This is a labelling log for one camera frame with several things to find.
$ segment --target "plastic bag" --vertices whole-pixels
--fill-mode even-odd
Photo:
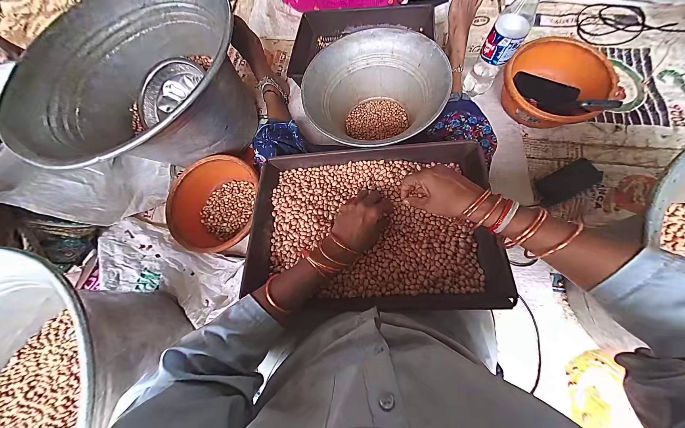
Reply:
[[[244,259],[194,253],[167,229],[129,217],[98,239],[100,289],[176,296],[195,328],[239,299]]]
[[[73,170],[47,170],[0,145],[0,203],[89,225],[109,226],[165,202],[170,168],[119,156]]]

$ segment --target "sleeve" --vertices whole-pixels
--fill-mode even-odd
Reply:
[[[657,357],[685,357],[685,258],[645,248],[591,290]]]
[[[651,347],[615,357],[636,415],[650,428],[685,428],[685,258],[645,248],[591,293]]]
[[[121,397],[110,425],[246,426],[262,384],[256,369],[281,332],[271,315],[245,296],[166,350],[157,371]]]

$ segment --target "orange bucket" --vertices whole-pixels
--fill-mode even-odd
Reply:
[[[258,188],[252,165],[230,155],[215,155],[191,164],[174,181],[168,193],[165,218],[176,242],[187,250],[218,253],[235,246],[250,233],[253,218],[232,238],[222,241],[200,222],[200,213],[213,190],[230,181],[250,181]]]
[[[514,76],[526,72],[580,89],[578,100],[622,100],[625,91],[607,57],[593,47],[569,37],[544,37],[524,44],[506,64],[501,105],[518,123],[531,128],[554,128],[585,122],[601,114],[558,116],[528,103],[515,87]]]

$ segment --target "grey shirt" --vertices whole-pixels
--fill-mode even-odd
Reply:
[[[685,259],[644,249],[592,294],[652,348],[617,358],[639,418],[685,426]],[[467,314],[465,335],[419,314],[338,315],[299,339],[253,404],[283,329],[247,296],[166,350],[114,426],[576,426],[490,373],[486,313]]]

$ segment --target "plastic water bottle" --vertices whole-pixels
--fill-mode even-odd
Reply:
[[[515,0],[496,19],[480,56],[464,78],[464,91],[471,96],[486,93],[501,67],[506,64],[533,26],[539,0]]]

